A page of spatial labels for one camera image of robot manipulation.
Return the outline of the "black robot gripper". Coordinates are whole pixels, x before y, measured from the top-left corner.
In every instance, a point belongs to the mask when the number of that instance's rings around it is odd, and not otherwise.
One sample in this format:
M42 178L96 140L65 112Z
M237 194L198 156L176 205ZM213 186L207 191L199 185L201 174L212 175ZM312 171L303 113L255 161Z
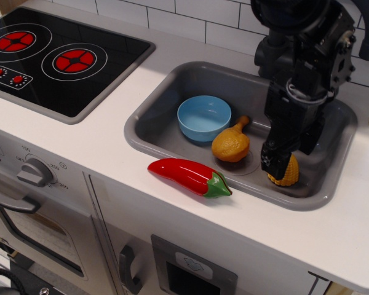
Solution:
M309 155L325 125L326 93L307 96L289 75L277 75L268 89L264 113L271 129L261 151L261 168L277 180L285 176L291 152Z

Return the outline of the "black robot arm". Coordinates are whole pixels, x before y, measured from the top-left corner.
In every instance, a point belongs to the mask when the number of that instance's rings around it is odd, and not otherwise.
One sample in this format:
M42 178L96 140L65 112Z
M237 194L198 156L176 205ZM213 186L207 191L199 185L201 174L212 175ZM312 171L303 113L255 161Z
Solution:
M354 21L338 1L251 5L264 26L293 41L293 66L274 75L264 108L271 129L261 150L261 167L281 180L294 151L313 151L325 124L325 106L350 78Z

